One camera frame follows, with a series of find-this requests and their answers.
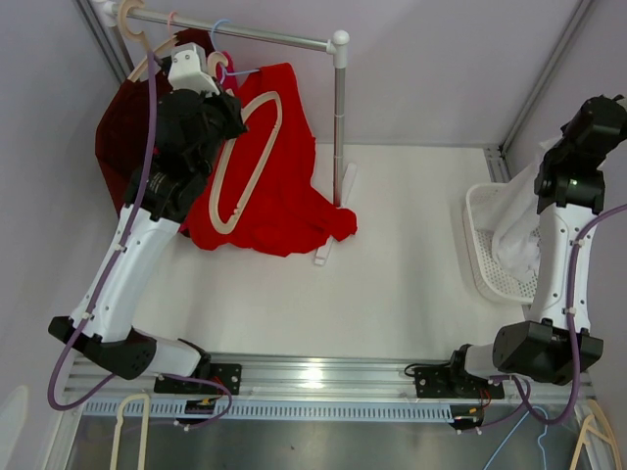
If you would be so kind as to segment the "light blue thin hanger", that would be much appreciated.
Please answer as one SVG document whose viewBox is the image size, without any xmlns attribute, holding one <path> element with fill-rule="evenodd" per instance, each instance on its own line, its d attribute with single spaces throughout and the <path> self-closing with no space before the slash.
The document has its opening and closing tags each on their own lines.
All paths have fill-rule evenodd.
<svg viewBox="0 0 627 470">
<path fill-rule="evenodd" d="M 210 32 L 209 32 L 211 42 L 214 46 L 214 50 L 218 53 L 221 53 L 228 60 L 228 63 L 226 65 L 221 66 L 220 82 L 224 83 L 228 77 L 233 77 L 233 78 L 243 77 L 243 76 L 247 76 L 253 73 L 260 72 L 261 71 L 260 69 L 236 70 L 234 68 L 231 57 L 223 49 L 219 47 L 219 44 L 217 41 L 217 31 L 223 24 L 230 24 L 230 20 L 219 19 L 218 21 L 215 22 L 214 26 L 210 29 Z"/>
</svg>

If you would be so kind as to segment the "beige wooden hanger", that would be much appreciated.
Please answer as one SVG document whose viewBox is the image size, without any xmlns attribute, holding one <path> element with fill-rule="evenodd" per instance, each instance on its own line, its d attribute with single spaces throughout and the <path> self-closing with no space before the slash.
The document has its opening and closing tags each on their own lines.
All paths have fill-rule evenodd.
<svg viewBox="0 0 627 470">
<path fill-rule="evenodd" d="M 217 169 L 213 173 L 213 182 L 211 183 L 209 198 L 207 202 L 207 211 L 210 224 L 218 235 L 231 234 L 237 227 L 249 201 L 264 173 L 265 166 L 271 156 L 276 140 L 283 123 L 283 106 L 279 93 L 275 90 L 266 91 L 255 96 L 244 105 L 240 112 L 240 117 L 244 125 L 248 123 L 250 118 L 262 107 L 267 104 L 273 104 L 274 122 L 266 137 L 264 145 L 257 151 L 257 157 L 249 158 L 250 175 L 240 192 L 239 198 L 234 204 L 234 208 L 228 218 L 223 218 L 220 214 L 220 199 L 224 181 L 226 179 L 229 164 L 232 160 L 232 154 L 238 146 L 240 137 L 234 137 L 226 141 L 218 157 Z"/>
</svg>

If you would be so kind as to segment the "red t shirt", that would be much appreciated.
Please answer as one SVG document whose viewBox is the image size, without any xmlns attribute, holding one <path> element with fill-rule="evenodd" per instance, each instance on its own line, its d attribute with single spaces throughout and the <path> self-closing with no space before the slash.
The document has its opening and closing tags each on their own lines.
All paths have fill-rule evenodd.
<svg viewBox="0 0 627 470">
<path fill-rule="evenodd" d="M 239 88 L 243 105 L 266 91 L 279 93 L 283 123 L 263 175 L 237 227 L 228 235 L 212 228 L 207 203 L 201 216 L 187 228 L 193 243 L 214 251 L 224 245 L 287 257 L 306 254 L 329 238 L 342 242 L 358 231 L 356 215 L 335 207 L 312 186 L 315 138 L 310 130 L 298 90 L 298 81 L 287 63 L 261 68 Z M 274 122 L 273 104 L 260 108 L 246 124 L 248 130 L 232 154 L 220 199 L 220 214 L 228 218 L 250 175 L 249 158 L 255 159 Z M 213 175 L 202 196 L 209 198 Z"/>
</svg>

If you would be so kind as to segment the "white t shirt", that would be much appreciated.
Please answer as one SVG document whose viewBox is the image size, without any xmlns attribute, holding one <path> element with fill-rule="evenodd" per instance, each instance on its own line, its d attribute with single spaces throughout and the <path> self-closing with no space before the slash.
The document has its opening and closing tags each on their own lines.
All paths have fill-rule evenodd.
<svg viewBox="0 0 627 470">
<path fill-rule="evenodd" d="M 530 282 L 538 274 L 540 236 L 534 235 L 534 232 L 540 221 L 534 184 L 543 156 L 558 140 L 558 137 L 554 137 L 540 142 L 538 153 L 531 163 L 503 187 L 497 196 L 492 257 L 508 275 L 522 283 Z"/>
</svg>

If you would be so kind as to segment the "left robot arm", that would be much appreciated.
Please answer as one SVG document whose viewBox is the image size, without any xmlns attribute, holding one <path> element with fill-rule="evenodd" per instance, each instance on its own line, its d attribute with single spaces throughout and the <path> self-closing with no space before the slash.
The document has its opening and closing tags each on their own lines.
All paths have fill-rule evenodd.
<svg viewBox="0 0 627 470">
<path fill-rule="evenodd" d="M 110 373 L 176 375 L 190 393 L 205 390 L 211 368 L 200 349 L 134 328 L 156 262 L 208 185 L 221 146 L 243 134 L 240 101 L 188 89 L 149 102 L 143 166 L 125 192 L 117 232 L 85 298 L 49 333 Z"/>
</svg>

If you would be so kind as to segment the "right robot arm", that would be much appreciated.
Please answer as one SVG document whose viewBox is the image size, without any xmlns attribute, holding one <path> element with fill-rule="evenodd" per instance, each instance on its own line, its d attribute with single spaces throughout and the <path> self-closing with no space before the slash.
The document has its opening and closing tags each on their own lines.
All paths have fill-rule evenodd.
<svg viewBox="0 0 627 470">
<path fill-rule="evenodd" d="M 626 139 L 625 97 L 586 100 L 560 131 L 534 180 L 540 266 L 533 303 L 493 343 L 458 350 L 460 363 L 446 372 L 457 396 L 499 375 L 566 385 L 603 355 L 603 340 L 591 334 L 588 272 L 596 225 L 607 214 L 602 164 Z"/>
</svg>

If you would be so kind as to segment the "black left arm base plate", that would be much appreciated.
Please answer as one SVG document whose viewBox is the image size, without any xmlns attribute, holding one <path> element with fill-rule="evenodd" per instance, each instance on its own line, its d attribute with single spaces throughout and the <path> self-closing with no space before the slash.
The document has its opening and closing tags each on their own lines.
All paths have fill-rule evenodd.
<svg viewBox="0 0 627 470">
<path fill-rule="evenodd" d="M 233 396 L 239 394 L 243 367 L 239 363 L 208 363 L 194 372 L 191 378 L 157 378 L 154 392 L 162 395 L 222 395 L 227 389 Z"/>
</svg>

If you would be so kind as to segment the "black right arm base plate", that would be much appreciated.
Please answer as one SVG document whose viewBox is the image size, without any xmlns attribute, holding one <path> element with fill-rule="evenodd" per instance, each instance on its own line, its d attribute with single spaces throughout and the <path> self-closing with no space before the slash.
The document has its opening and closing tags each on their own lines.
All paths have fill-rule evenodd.
<svg viewBox="0 0 627 470">
<path fill-rule="evenodd" d="M 419 399 L 502 400 L 505 397 L 502 385 L 491 384 L 487 379 L 477 378 L 456 370 L 450 364 L 411 364 L 406 375 L 412 378 Z"/>
</svg>

